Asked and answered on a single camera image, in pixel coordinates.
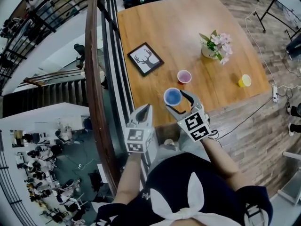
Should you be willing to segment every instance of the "desk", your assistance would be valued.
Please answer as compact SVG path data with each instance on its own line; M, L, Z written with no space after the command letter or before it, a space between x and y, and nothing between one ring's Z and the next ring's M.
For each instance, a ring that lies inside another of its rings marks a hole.
M153 125L175 122L165 109L164 91L169 87L189 90L199 96L206 111L218 109L269 90L263 66L251 42L232 14L219 0L164 0L118 12L126 68L135 108L150 103ZM201 56L199 32L225 32L232 37L234 54L226 65ZM147 42L164 65L142 77L127 54ZM188 70L192 81L177 83L179 70ZM243 74L252 85L238 87ZM183 100L178 110L189 110Z

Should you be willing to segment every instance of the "black shirt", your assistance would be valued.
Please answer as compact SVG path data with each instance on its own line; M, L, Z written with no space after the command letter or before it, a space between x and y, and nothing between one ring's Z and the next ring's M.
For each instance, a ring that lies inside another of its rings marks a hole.
M150 189L158 191L173 213L189 208L188 183L192 173L197 175L204 192L204 206L199 212L214 213L230 218L240 225L248 225L246 218L260 215L269 225L273 209L265 187L245 186L236 192L218 176L213 165L193 154L183 153L160 163L148 176L146 187L128 205L104 205L98 209L96 221L110 222L111 226L151 226L164 218L152 209Z

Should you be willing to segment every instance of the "deer head drawing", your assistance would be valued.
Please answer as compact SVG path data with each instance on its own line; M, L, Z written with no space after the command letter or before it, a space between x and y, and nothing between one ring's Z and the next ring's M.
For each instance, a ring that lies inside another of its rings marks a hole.
M157 63L154 63L154 64L153 64L153 63L150 61L150 57L151 57L151 55L152 55L152 52L150 52L148 49L144 49L144 51L145 51L146 53L148 53L148 56L144 56L146 59L140 60L140 59L137 57L137 55L135 55L134 59L135 59L135 61L136 61L137 63L146 64L146 65L151 69L151 68L153 68L154 66L156 66Z

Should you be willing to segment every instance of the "framed picture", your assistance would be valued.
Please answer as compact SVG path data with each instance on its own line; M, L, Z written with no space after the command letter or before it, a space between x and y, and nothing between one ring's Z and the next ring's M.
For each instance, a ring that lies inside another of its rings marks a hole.
M129 52L127 55L138 68L142 76L146 76L164 64L163 60L148 45L148 43L143 43L133 51Z

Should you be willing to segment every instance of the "flower vase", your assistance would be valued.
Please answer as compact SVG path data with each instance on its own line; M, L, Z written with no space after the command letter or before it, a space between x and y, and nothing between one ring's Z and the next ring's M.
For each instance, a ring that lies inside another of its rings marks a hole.
M211 49L209 49L206 45L204 45L204 46L202 47L202 54L203 54L206 58L217 59L217 56L216 56L215 52L212 51Z

